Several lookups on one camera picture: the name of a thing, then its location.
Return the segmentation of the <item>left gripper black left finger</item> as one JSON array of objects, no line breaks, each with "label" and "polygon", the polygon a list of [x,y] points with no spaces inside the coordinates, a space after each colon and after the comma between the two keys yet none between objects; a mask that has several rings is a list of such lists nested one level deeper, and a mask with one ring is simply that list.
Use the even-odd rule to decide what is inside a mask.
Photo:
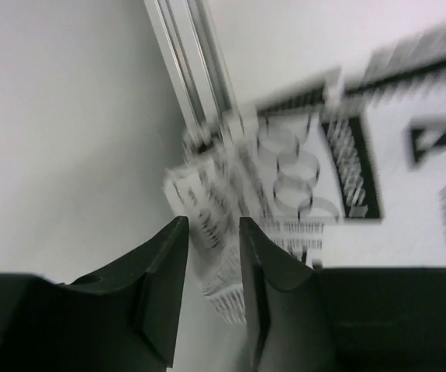
[{"label": "left gripper black left finger", "polygon": [[173,366],[188,220],[70,284],[0,274],[0,371],[165,371]]}]

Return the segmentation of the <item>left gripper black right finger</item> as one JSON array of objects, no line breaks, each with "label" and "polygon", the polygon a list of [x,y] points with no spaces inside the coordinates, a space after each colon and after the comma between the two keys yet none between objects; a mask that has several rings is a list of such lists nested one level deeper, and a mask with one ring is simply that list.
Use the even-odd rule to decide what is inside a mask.
[{"label": "left gripper black right finger", "polygon": [[248,217],[239,238],[252,371],[446,371],[446,268],[308,267]]}]

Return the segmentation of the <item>newspaper print trousers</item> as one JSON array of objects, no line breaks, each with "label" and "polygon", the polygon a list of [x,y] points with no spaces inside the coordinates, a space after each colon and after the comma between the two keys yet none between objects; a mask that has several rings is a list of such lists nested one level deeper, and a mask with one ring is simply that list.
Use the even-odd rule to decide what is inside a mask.
[{"label": "newspaper print trousers", "polygon": [[239,221],[324,267],[446,267],[446,25],[372,54],[329,87],[185,136],[164,192],[189,220],[195,272],[225,322],[243,324]]}]

